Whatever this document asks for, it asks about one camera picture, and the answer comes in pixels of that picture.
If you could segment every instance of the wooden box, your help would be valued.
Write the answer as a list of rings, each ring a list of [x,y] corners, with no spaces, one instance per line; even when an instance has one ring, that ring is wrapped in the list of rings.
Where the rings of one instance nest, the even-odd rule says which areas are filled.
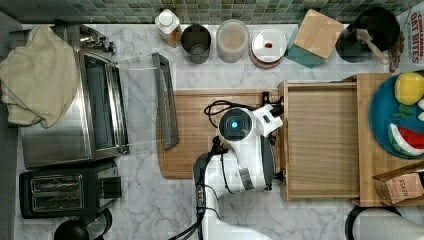
[[[309,10],[288,43],[286,57],[313,68],[330,56],[342,30],[343,24]]]

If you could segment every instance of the white bottle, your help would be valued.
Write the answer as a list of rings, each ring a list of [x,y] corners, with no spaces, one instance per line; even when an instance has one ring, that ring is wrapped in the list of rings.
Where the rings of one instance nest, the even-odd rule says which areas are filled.
[[[168,9],[163,10],[155,19],[156,26],[158,26],[162,37],[165,39],[169,46],[175,48],[181,41],[181,27],[180,20],[175,14]]]

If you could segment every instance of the black cable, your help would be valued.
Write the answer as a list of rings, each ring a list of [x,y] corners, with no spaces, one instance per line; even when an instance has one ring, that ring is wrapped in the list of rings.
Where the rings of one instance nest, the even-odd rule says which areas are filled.
[[[225,149],[223,147],[223,145],[221,145],[221,140],[219,139],[218,136],[216,136],[216,137],[213,138],[212,143],[213,143],[213,145],[212,145],[211,151],[208,153],[208,157],[207,157],[207,159],[205,161],[205,165],[201,169],[200,178],[199,178],[199,181],[196,183],[196,188],[199,185],[205,186],[205,184],[204,184],[204,180],[205,180],[204,175],[205,175],[205,172],[206,172],[206,167],[208,166],[208,164],[209,164],[210,160],[212,159],[212,157],[214,155],[216,155],[216,154],[221,154],[221,159],[222,159],[223,158],[223,154],[228,151],[227,149]],[[205,212],[206,212],[205,211],[205,207],[199,207],[198,206],[197,207],[197,221],[193,225],[191,225],[189,228],[187,228],[183,232],[179,233],[178,235],[170,238],[169,240],[176,240],[177,238],[180,238],[180,237],[186,235],[187,233],[188,234],[183,238],[183,240],[184,239],[188,239],[199,228],[199,226],[200,227],[202,226],[201,223],[202,223],[203,217],[205,215]]]
[[[197,238],[199,240],[203,240],[203,228],[202,225],[200,224],[200,226],[197,228]]]
[[[191,230],[191,232],[189,234],[187,234],[187,236],[185,236],[182,240],[187,240],[191,237],[191,235],[193,235],[194,232],[196,232],[198,228],[195,228],[193,230]]]
[[[216,106],[228,106],[225,107],[219,111],[216,112],[211,112],[213,107]],[[239,104],[239,103],[232,103],[230,101],[226,101],[226,100],[217,100],[215,102],[213,102],[212,104],[208,105],[204,110],[203,113],[206,114],[209,118],[209,122],[212,124],[212,126],[214,126],[215,128],[218,128],[218,126],[212,121],[211,116],[215,116],[218,115],[224,111],[227,111],[231,108],[236,108],[236,107],[240,107],[240,108],[247,108],[250,111],[254,111],[257,108],[256,107],[252,107],[252,106],[247,106],[247,105],[243,105],[243,104]]]
[[[210,188],[210,189],[213,191],[213,193],[215,194],[216,201],[218,201],[218,195],[216,195],[215,190],[214,190],[212,187],[210,187],[210,186],[208,186],[208,185],[206,185],[206,184],[203,184],[203,186],[204,186],[204,187],[208,187],[208,188]]]
[[[189,228],[187,228],[183,232],[175,235],[174,237],[170,238],[169,240],[176,240],[177,238],[180,238],[180,237],[184,236],[188,232],[190,232],[192,230],[196,230],[197,227],[202,223],[202,220],[203,220],[203,215],[201,215],[200,218],[198,218],[197,221],[193,225],[191,225]]]
[[[221,154],[221,165],[222,165],[222,175],[224,176],[225,188],[228,190],[229,193],[233,194],[233,192],[231,192],[230,188],[228,187],[227,178],[225,177],[225,171],[224,171],[224,154]]]
[[[219,220],[221,220],[221,216],[219,216],[219,214],[218,214],[218,212],[215,210],[215,209],[213,209],[213,208],[206,208],[207,210],[212,210],[212,211],[214,211],[215,213],[216,213],[216,216],[218,217],[218,219]]]

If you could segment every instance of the beige towel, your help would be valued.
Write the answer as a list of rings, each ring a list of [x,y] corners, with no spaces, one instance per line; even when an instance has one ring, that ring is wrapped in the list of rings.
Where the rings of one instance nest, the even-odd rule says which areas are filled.
[[[31,30],[0,64],[2,101],[11,123],[45,128],[58,122],[72,103],[78,83],[73,49],[48,26]]]

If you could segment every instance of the jar lid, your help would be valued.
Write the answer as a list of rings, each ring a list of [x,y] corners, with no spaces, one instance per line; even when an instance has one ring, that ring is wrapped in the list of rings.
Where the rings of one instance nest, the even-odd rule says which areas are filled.
[[[163,33],[170,34],[180,25],[180,20],[173,12],[165,9],[156,17],[155,24]]]
[[[252,53],[264,63],[280,60],[286,48],[286,37],[276,28],[265,28],[253,37]]]

